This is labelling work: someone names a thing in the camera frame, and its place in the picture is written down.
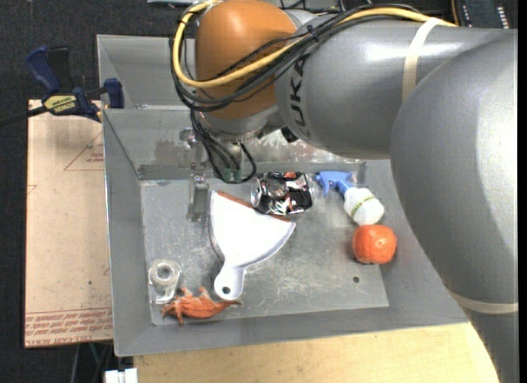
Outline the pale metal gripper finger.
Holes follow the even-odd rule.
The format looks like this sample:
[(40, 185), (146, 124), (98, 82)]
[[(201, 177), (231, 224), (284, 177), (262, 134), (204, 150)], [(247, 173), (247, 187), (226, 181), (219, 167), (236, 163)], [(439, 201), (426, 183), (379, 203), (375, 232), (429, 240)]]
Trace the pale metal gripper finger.
[(209, 184), (204, 175), (192, 175), (189, 183), (189, 207), (187, 218), (199, 221), (208, 211)]
[(185, 170), (204, 170), (207, 153), (193, 128), (180, 131), (180, 168)]

